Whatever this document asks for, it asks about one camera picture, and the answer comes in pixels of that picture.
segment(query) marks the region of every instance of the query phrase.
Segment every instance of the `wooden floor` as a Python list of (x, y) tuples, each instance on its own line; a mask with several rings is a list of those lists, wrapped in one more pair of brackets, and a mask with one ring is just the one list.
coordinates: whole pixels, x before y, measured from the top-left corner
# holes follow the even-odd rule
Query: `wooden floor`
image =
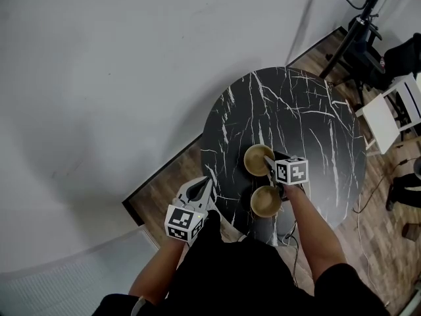
[[(333, 53), (343, 36), (336, 32), (320, 45), (309, 51), (295, 62), (292, 67), (320, 74), (326, 64), (325, 54)], [(336, 68), (328, 76), (335, 82), (346, 75), (344, 70)], [(339, 92), (351, 104), (358, 103), (357, 91), (353, 82), (337, 87)], [(376, 91), (366, 92), (366, 101), (376, 96)], [(362, 122), (363, 132), (367, 132)], [(403, 159), (418, 157), (420, 151), (416, 144), (401, 149), (390, 149), (387, 154), (367, 158), (366, 177), (360, 197), (361, 207), (365, 205), (372, 190), (385, 174), (383, 182), (372, 196), (367, 208), (359, 215), (349, 214), (335, 229), (335, 233), (345, 251), (347, 260), (359, 273), (361, 279), (370, 287), (384, 303), (392, 315), (396, 315), (408, 302), (413, 293), (413, 284), (421, 272), (421, 238), (416, 242), (404, 239), (401, 231), (405, 223), (420, 223), (421, 209), (396, 204), (390, 213), (385, 210), (387, 191), (394, 176), (412, 172), (413, 161), (397, 167)], [(173, 163), (160, 172), (152, 181), (144, 186), (130, 203), (145, 221), (149, 232), (160, 244), (165, 238), (164, 219), (166, 208), (175, 197), (178, 188), (186, 181), (201, 176), (200, 140), (183, 152)], [(226, 242), (235, 242), (241, 234), (227, 221), (222, 221), (222, 237)], [(293, 268), (295, 249), (279, 247), (282, 259)], [(296, 270), (300, 288), (313, 293), (310, 269), (303, 252), (300, 250)], [(350, 303), (358, 303), (359, 292), (349, 296)]]

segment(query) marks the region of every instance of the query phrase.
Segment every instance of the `tabletop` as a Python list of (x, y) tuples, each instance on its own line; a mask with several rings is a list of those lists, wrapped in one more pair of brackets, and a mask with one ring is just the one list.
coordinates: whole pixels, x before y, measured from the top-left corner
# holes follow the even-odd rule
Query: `tabletop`
[(251, 194), (270, 184), (245, 170), (253, 144), (307, 158), (304, 188), (313, 205), (332, 228), (346, 218), (364, 181), (365, 142), (347, 100), (327, 81), (292, 68), (252, 71), (222, 93), (206, 121), (201, 164), (215, 183), (218, 210), (240, 232), (277, 246), (295, 218), (289, 202), (271, 218), (251, 210)]

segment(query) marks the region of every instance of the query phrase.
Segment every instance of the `baseboard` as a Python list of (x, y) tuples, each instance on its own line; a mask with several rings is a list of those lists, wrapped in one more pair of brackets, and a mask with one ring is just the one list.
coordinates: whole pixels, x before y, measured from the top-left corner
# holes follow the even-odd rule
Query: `baseboard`
[(289, 68), (295, 62), (297, 62), (301, 57), (303, 57), (304, 55), (306, 55), (311, 49), (313, 49), (316, 46), (318, 46), (319, 44), (321, 44), (324, 40), (326, 40), (329, 36), (331, 36), (337, 30), (339, 30), (341, 32), (341, 34), (343, 34), (345, 36), (348, 34), (348, 32), (346, 31), (346, 29), (344, 27), (339, 26), (338, 28), (332, 30), (328, 35), (326, 35), (322, 39), (318, 40), (314, 45), (312, 45), (311, 47), (309, 47), (306, 51), (304, 51), (303, 53), (301, 53), (300, 55), (298, 55), (294, 60), (292, 60), (290, 63), (288, 63), (286, 67)]
[(174, 160), (176, 160), (182, 153), (184, 153), (189, 147), (191, 147), (195, 142), (197, 142), (200, 137), (202, 136), (202, 134), (198, 135), (198, 137), (196, 137), (192, 142), (190, 142), (189, 144), (187, 144), (180, 152), (178, 152), (175, 156), (173, 156), (173, 158), (171, 158), (169, 161), (167, 161), (162, 167), (160, 167), (158, 169), (157, 172), (155, 172), (154, 174), (152, 174), (142, 185), (140, 185), (132, 194), (130, 194), (125, 200), (123, 200), (122, 204), (124, 206), (124, 208), (127, 210), (127, 212), (130, 214), (130, 216), (133, 218), (133, 220), (135, 221), (135, 223), (138, 226), (141, 226), (144, 224), (142, 218), (139, 216), (139, 214), (137, 213), (137, 211), (133, 208), (132, 204), (130, 204), (130, 200), (142, 189), (144, 188), (146, 185), (148, 185), (148, 183), (150, 183), (150, 181), (152, 181), (159, 173), (161, 173), (161, 171), (163, 169), (165, 169), (167, 166), (169, 166), (169, 164), (171, 164)]

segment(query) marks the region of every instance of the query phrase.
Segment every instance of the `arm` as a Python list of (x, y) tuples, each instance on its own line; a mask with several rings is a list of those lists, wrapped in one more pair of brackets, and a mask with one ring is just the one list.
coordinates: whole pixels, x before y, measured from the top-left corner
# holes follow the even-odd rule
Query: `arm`
[(176, 272), (184, 244), (184, 241), (168, 238), (137, 276), (129, 295), (143, 296), (154, 305), (163, 301)]
[(309, 262), (313, 281), (328, 268), (346, 263), (341, 244), (333, 230), (314, 208), (308, 197), (296, 186), (284, 185), (291, 201), (301, 246)]

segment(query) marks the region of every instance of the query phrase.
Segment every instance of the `cup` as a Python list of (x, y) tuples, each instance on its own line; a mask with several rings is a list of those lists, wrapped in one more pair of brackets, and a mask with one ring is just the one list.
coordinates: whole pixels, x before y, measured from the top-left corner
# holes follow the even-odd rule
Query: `cup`
[(251, 209), (262, 218), (273, 217), (280, 210), (281, 203), (278, 189), (272, 186), (259, 187), (250, 200)]
[(253, 176), (266, 176), (269, 169), (264, 162), (267, 155), (271, 160), (275, 160), (274, 152), (263, 144), (255, 144), (247, 149), (244, 154), (245, 169)]

